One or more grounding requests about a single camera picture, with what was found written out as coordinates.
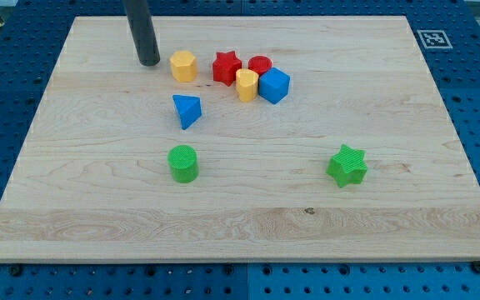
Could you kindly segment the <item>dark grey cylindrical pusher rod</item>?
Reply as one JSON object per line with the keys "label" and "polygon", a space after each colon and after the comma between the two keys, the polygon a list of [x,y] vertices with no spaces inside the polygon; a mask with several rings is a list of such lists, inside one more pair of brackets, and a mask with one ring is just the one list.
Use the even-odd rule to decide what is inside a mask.
{"label": "dark grey cylindrical pusher rod", "polygon": [[158,41],[146,0],[122,0],[139,62],[155,66],[160,62]]}

